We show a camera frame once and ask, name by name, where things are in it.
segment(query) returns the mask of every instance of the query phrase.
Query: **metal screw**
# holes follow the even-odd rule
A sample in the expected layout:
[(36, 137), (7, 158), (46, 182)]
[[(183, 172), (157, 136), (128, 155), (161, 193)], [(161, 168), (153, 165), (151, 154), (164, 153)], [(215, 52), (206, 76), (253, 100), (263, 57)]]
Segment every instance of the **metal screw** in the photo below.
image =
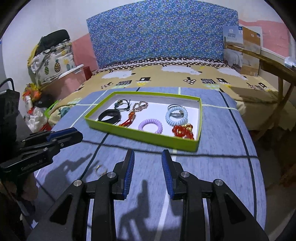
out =
[(76, 180), (76, 181), (73, 182), (73, 184), (74, 184), (74, 186), (78, 187), (78, 186), (80, 186), (82, 184), (82, 181)]
[(182, 177), (189, 177), (189, 172), (181, 172)]
[(222, 180), (220, 180), (220, 179), (217, 179), (216, 181), (215, 181), (215, 184), (217, 185), (217, 186), (222, 186), (223, 185), (223, 181)]
[(107, 177), (109, 177), (109, 178), (113, 178), (115, 176), (116, 176), (116, 173), (115, 172), (109, 172), (109, 173), (107, 173)]

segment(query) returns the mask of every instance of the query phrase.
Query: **headboard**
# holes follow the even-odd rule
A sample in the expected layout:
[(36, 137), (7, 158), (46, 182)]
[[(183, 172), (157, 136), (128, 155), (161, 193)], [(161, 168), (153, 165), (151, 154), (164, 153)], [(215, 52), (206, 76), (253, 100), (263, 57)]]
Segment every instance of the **headboard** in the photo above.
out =
[(100, 68), (155, 57), (223, 59), (222, 26), (238, 13), (195, 0), (140, 1), (87, 19)]

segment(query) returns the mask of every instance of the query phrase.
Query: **spiral hair tie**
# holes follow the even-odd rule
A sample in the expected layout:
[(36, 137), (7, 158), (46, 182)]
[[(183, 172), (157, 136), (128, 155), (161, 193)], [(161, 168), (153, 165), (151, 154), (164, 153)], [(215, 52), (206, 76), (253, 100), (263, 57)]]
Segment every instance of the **spiral hair tie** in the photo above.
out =
[[(174, 112), (174, 111), (176, 111), (176, 110), (180, 110), (184, 114), (184, 117), (181, 120), (179, 120), (179, 121), (173, 121), (173, 120), (170, 119), (171, 113)], [(176, 106), (176, 107), (170, 108), (168, 110), (168, 112), (166, 113), (166, 115), (165, 115), (165, 121), (170, 126), (181, 126), (181, 125), (185, 125), (188, 122), (188, 112), (182, 106)]]
[(147, 120), (142, 121), (140, 123), (140, 125), (138, 126), (138, 129), (140, 131), (142, 131), (143, 127), (147, 124), (155, 124), (158, 126), (158, 129), (155, 132), (156, 134), (161, 134), (163, 132), (163, 125), (161, 124), (161, 122), (159, 120), (156, 120), (156, 119), (147, 119)]

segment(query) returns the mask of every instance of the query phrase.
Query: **black bag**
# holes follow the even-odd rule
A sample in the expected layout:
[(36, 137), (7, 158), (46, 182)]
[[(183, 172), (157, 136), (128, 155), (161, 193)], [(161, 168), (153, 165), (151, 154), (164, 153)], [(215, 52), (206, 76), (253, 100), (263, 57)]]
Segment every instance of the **black bag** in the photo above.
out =
[(67, 30), (65, 29), (52, 32), (51, 34), (45, 37), (42, 37), (39, 41), (39, 44), (38, 44), (39, 46), (35, 52), (35, 56), (39, 55), (40, 53), (42, 53), (47, 49), (50, 49), (52, 46), (56, 46), (62, 43), (65, 40), (67, 41), (70, 40), (70, 36)]

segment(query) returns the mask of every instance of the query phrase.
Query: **pineapple print bag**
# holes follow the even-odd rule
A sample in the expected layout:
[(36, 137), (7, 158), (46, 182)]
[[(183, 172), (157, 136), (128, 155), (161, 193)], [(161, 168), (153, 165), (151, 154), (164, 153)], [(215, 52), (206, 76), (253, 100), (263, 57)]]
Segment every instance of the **pineapple print bag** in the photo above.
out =
[(36, 84), (43, 88), (50, 82), (73, 68), (75, 68), (71, 42), (52, 47), (34, 57), (31, 70), (35, 74)]

